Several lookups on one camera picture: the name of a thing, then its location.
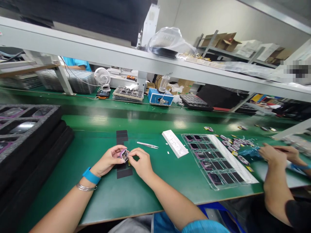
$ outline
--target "white desk fan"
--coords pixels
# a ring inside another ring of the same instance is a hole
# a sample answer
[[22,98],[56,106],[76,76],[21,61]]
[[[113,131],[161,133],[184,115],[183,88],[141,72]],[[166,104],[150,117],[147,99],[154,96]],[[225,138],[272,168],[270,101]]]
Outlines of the white desk fan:
[[109,83],[110,83],[110,74],[105,68],[97,68],[94,72],[94,77],[97,80],[99,84],[102,86],[100,87],[100,90],[104,92],[111,91]]

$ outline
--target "blue smartwatch strap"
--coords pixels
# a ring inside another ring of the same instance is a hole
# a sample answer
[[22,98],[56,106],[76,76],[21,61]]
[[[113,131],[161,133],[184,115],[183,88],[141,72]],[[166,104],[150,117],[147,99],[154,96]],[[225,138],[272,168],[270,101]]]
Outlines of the blue smartwatch strap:
[[299,165],[296,165],[296,164],[292,164],[292,166],[293,166],[294,168],[297,168],[297,169],[300,169],[300,170],[311,169],[311,166],[310,166],[310,165],[307,165],[307,166],[299,166]]
[[91,167],[89,167],[88,169],[86,169],[86,171],[83,173],[83,177],[85,177],[88,181],[94,183],[94,184],[98,184],[98,182],[100,181],[101,178],[99,178],[98,176],[94,175],[91,171],[90,171]]

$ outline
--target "workbench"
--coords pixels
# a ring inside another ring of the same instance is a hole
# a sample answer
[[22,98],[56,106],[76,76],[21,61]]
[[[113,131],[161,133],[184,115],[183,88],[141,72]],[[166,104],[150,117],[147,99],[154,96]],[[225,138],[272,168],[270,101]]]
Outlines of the workbench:
[[[191,153],[177,159],[166,145],[161,135],[163,131],[171,129],[182,141],[180,134],[211,133],[203,129],[204,126],[210,126],[219,135],[234,134],[237,137],[256,139],[258,144],[267,142],[278,145],[282,142],[269,137],[275,132],[263,131],[254,124],[273,127],[277,131],[297,124],[293,120],[268,116],[203,112],[180,107],[91,100],[83,96],[0,89],[0,104],[5,103],[62,105],[62,119],[75,130],[74,141],[25,215],[19,232],[28,232],[80,180],[86,167],[92,166],[108,148],[116,144],[117,130],[127,130],[129,141],[125,142],[125,146],[129,150],[138,146],[146,150],[150,154],[155,173],[198,205],[262,193],[267,165],[264,161],[251,164],[255,171],[252,174],[260,183],[214,191],[203,177]],[[249,130],[240,130],[240,125],[248,127]],[[138,145],[137,141],[157,145],[159,149]],[[304,156],[302,159],[311,162]],[[132,176],[121,179],[117,179],[116,172],[113,169],[98,184],[98,189],[81,219],[81,225],[163,210],[152,190],[134,169]],[[291,171],[287,171],[287,174],[289,187],[311,184],[302,175]]]

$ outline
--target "silver bracelet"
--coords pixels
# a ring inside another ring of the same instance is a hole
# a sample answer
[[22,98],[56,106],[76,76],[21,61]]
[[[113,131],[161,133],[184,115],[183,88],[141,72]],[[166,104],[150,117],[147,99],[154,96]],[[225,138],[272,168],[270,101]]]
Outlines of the silver bracelet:
[[95,186],[94,188],[88,188],[88,187],[80,185],[80,183],[77,183],[76,186],[77,186],[78,189],[80,189],[82,191],[93,191],[93,190],[97,189],[97,186]]

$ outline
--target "black shirt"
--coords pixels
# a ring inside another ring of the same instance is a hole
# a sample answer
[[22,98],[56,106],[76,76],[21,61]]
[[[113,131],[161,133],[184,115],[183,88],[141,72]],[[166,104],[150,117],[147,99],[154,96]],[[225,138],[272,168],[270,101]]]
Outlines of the black shirt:
[[285,205],[290,227],[271,215],[265,207],[264,195],[255,198],[251,204],[251,214],[247,218],[249,233],[269,232],[311,232],[311,203],[290,200]]

